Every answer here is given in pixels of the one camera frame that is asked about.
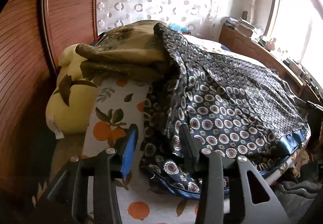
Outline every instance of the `green leaf pattern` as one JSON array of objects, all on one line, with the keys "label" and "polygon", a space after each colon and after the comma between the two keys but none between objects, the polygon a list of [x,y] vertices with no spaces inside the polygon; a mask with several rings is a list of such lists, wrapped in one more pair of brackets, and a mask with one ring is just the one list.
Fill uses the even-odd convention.
[{"label": "green leaf pattern", "polygon": [[110,123],[111,118],[112,118],[112,108],[108,111],[108,122]]},{"label": "green leaf pattern", "polygon": [[111,97],[111,93],[115,93],[115,90],[111,87],[107,87],[107,88],[103,88],[100,92],[100,94],[98,94],[98,99],[96,100],[96,102],[104,102],[107,100],[108,97]]},{"label": "green leaf pattern", "polygon": [[122,109],[117,109],[114,112],[113,118],[112,118],[112,123],[117,123],[123,119],[123,111]]},{"label": "green leaf pattern", "polygon": [[130,171],[126,175],[126,177],[122,179],[122,181],[115,179],[115,185],[118,187],[124,188],[125,190],[129,190],[128,184],[130,183],[131,178],[132,178],[132,173]]},{"label": "green leaf pattern", "polygon": [[97,107],[95,108],[95,113],[99,120],[110,122],[111,118],[109,119],[109,117],[106,114],[104,114],[101,110],[99,110]]},{"label": "green leaf pattern", "polygon": [[64,103],[69,106],[69,95],[71,94],[71,87],[73,85],[87,85],[94,88],[97,88],[93,82],[88,80],[72,80],[72,76],[64,76],[62,80],[59,82],[59,88],[56,90],[53,95],[59,93],[64,101]]},{"label": "green leaf pattern", "polygon": [[187,202],[188,202],[188,199],[184,198],[178,203],[178,205],[176,207],[176,214],[177,214],[178,217],[180,215],[182,215],[182,213],[183,213],[183,211],[184,211],[184,209],[186,207]]},{"label": "green leaf pattern", "polygon": [[124,97],[124,102],[130,102],[134,93],[128,94]]}]

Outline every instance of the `wooden headboard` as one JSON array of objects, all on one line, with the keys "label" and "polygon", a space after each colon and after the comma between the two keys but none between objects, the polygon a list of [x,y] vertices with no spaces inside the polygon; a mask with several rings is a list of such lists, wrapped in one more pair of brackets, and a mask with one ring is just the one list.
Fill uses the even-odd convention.
[{"label": "wooden headboard", "polygon": [[70,45],[97,37],[96,0],[42,0],[46,43],[57,69],[57,57]]},{"label": "wooden headboard", "polygon": [[38,25],[38,0],[9,0],[0,12],[0,188],[28,185],[31,143],[53,90]]},{"label": "wooden headboard", "polygon": [[8,0],[0,8],[0,190],[25,197],[37,188],[35,168],[44,158],[35,143],[44,149],[55,143],[45,109],[58,56],[96,38],[95,1]]}]

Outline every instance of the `window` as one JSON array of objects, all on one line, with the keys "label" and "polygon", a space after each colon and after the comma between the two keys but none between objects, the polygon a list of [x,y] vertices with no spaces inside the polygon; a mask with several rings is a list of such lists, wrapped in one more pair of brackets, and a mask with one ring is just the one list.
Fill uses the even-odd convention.
[{"label": "window", "polygon": [[320,71],[323,20],[310,0],[273,0],[265,35],[286,51],[323,87]]}]

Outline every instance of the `folded blanket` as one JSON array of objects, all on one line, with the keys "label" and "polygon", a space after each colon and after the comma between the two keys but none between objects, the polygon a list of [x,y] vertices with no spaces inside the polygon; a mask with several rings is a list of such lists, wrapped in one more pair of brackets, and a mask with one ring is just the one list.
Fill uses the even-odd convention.
[{"label": "folded blanket", "polygon": [[119,74],[156,81],[169,68],[168,55],[156,43],[153,27],[159,21],[138,21],[107,31],[95,46],[78,44],[75,51],[88,59],[80,65],[84,78]]}]

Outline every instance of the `black bracket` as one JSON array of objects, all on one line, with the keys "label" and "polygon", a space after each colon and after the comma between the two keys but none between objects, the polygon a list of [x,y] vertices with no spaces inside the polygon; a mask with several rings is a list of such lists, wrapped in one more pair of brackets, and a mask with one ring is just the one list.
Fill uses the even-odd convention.
[{"label": "black bracket", "polygon": [[138,127],[131,124],[126,136],[97,156],[73,156],[50,182],[28,223],[82,224],[88,218],[88,178],[93,176],[93,210],[97,224],[122,224],[114,184],[131,168]]},{"label": "black bracket", "polygon": [[[290,220],[278,198],[245,156],[221,157],[192,138],[188,126],[180,126],[185,167],[202,178],[195,224],[288,224]],[[223,213],[223,176],[230,183],[230,212]]]}]

